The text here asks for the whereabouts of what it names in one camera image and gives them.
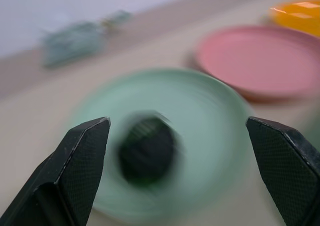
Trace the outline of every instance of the beige table surface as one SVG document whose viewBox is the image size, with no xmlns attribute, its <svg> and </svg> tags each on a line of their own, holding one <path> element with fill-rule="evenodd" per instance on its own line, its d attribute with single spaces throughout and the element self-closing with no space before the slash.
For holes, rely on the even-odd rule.
<svg viewBox="0 0 320 226">
<path fill-rule="evenodd" d="M 194 45 L 204 35 L 226 26 L 261 24 L 268 8 L 280 1 L 283 0 L 247 1 L 219 16 L 198 21 L 116 57 L 97 57 L 87 67 L 60 75 L 0 101 L 0 214 L 35 167 L 57 147 L 69 116 L 90 92 L 122 74 L 136 70 L 186 67 Z M 317 100 L 311 99 L 274 105 L 255 104 L 253 108 L 261 118 L 302 129 L 317 104 Z M 208 206 L 162 225 L 283 225 L 261 180 L 252 150 L 250 154 L 246 176 L 215 206 Z M 88 225 L 119 224 L 93 210 Z"/>
</svg>

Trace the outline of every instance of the dark green object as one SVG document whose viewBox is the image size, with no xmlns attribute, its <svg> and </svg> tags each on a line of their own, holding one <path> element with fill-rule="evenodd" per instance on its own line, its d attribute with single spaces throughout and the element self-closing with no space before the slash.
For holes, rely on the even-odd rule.
<svg viewBox="0 0 320 226">
<path fill-rule="evenodd" d="M 175 155 L 174 132 L 156 115 L 140 118 L 118 149 L 123 177 L 140 187 L 156 183 L 167 175 Z"/>
</svg>

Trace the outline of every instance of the wall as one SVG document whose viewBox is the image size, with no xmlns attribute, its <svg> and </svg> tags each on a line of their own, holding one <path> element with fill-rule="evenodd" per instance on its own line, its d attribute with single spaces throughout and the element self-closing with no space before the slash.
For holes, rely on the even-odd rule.
<svg viewBox="0 0 320 226">
<path fill-rule="evenodd" d="M 37 44 L 43 30 L 97 20 L 119 9 L 138 13 L 174 0 L 0 0 L 0 57 Z"/>
</svg>

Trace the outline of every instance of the orange plate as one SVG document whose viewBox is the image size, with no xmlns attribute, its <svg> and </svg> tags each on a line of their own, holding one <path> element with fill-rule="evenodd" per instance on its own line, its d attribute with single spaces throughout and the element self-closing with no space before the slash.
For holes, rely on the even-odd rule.
<svg viewBox="0 0 320 226">
<path fill-rule="evenodd" d="M 271 18 L 281 26 L 320 37 L 320 0 L 296 0 L 271 8 Z"/>
</svg>

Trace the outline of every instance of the mint green plate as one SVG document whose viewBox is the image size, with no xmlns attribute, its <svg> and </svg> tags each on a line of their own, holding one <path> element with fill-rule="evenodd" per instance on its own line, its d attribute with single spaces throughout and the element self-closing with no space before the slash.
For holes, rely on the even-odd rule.
<svg viewBox="0 0 320 226">
<path fill-rule="evenodd" d="M 170 181 L 142 190 L 121 177 L 115 146 L 124 136 L 126 119 L 150 110 L 169 120 L 181 147 Z M 107 84 L 87 99 L 72 121 L 77 125 L 102 116 L 111 121 L 93 206 L 114 219 L 141 224 L 216 199 L 245 166 L 249 112 L 229 86 L 192 70 L 148 70 Z"/>
</svg>

